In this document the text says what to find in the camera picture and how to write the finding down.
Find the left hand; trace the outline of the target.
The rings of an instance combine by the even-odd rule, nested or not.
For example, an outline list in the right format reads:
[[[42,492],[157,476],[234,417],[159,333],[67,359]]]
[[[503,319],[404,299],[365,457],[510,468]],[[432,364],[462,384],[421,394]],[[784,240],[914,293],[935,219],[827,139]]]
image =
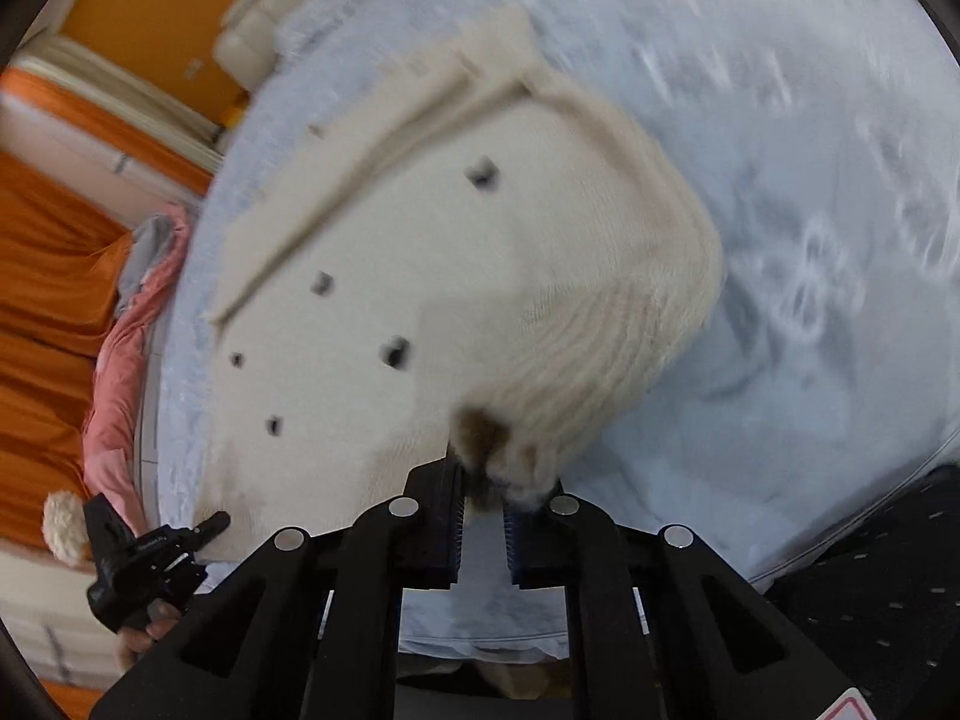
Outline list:
[[[122,671],[132,670],[137,663],[166,637],[182,619],[182,614],[176,606],[160,601],[153,608],[155,617],[140,631],[140,629],[122,628],[116,634],[114,655],[117,665]]]

